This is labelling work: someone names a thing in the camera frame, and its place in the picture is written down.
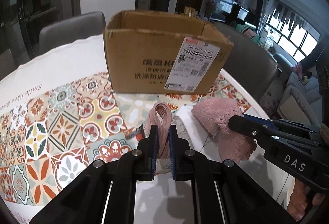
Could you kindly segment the person's right hand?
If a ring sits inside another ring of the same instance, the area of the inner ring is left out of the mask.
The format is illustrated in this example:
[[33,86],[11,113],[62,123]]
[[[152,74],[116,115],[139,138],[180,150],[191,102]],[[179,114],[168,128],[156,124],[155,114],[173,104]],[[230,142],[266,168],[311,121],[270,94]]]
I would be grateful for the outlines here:
[[308,205],[306,197],[307,186],[299,180],[295,180],[293,192],[290,196],[287,212],[296,220],[299,221],[305,215],[305,209]]

